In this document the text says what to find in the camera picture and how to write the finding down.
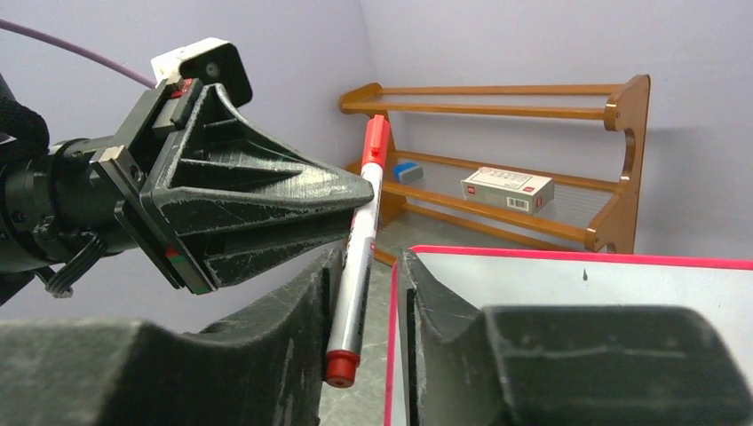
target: barcode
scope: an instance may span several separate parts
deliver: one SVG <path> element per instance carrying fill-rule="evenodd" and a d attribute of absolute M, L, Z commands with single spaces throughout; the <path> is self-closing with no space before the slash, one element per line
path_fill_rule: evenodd
<path fill-rule="evenodd" d="M 507 207 L 512 208 L 512 209 L 528 211 L 528 201 L 507 197 Z"/>

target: blue and white eraser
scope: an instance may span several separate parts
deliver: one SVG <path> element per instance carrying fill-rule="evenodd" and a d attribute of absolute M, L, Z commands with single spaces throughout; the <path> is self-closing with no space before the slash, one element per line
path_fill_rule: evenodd
<path fill-rule="evenodd" d="M 410 184 L 424 177 L 424 168 L 414 162 L 402 162 L 392 168 L 395 180 L 401 184 Z"/>

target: white wall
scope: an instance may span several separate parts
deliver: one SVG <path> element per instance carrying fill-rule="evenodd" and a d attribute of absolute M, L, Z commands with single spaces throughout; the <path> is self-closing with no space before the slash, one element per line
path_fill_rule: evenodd
<path fill-rule="evenodd" d="M 361 6 L 384 85 L 620 83 L 650 74 L 637 251 L 753 256 L 753 2 L 361 0 Z M 624 139 L 598 123 L 399 118 L 397 144 L 417 151 L 610 180 L 622 165 Z"/>
<path fill-rule="evenodd" d="M 337 97 L 375 79 L 357 0 L 3 0 L 0 16 L 105 53 L 149 75 L 154 56 L 207 36 L 241 52 L 255 98 L 242 112 L 305 154 L 343 166 L 361 150 L 364 120 L 337 111 Z M 0 72 L 19 102 L 48 122 L 53 141 L 112 134 L 143 91 L 88 60 L 0 31 Z M 295 276 L 314 254 L 252 282 L 208 296 L 175 291 L 138 250 L 100 262 L 52 300 L 39 282 L 0 310 L 0 319 L 91 315 L 138 317 L 197 330 Z"/>

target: red table edge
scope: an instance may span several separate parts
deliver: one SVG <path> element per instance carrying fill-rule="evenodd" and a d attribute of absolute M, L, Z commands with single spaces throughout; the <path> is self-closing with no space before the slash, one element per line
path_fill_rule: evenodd
<path fill-rule="evenodd" d="M 542 260 L 574 260 L 581 262 L 610 262 L 614 264 L 654 264 L 661 266 L 683 266 L 690 268 L 753 270 L 753 260 L 719 259 L 707 257 L 677 257 L 649 255 L 613 255 L 608 253 L 583 253 L 571 251 L 539 251 L 512 248 L 481 248 L 453 246 L 425 246 L 410 248 L 415 253 L 438 253 L 462 256 L 517 257 Z M 390 325 L 387 336 L 387 368 L 384 378 L 384 426 L 392 425 L 392 376 L 395 366 L 395 334 L 398 315 L 398 268 L 397 261 L 392 265 L 390 285 Z"/>

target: floor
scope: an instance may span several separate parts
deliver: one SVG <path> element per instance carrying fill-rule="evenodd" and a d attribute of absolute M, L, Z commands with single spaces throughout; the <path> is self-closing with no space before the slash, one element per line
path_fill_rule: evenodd
<path fill-rule="evenodd" d="M 379 232 L 380 249 L 397 255 L 416 244 L 523 248 L 483 233 L 413 213 L 405 213 Z M 378 426 L 384 424 L 384 371 L 387 361 L 387 327 L 392 267 L 378 262 L 371 270 L 369 305 L 361 352 L 361 367 L 351 389 L 324 385 L 321 392 L 321 426 Z"/>

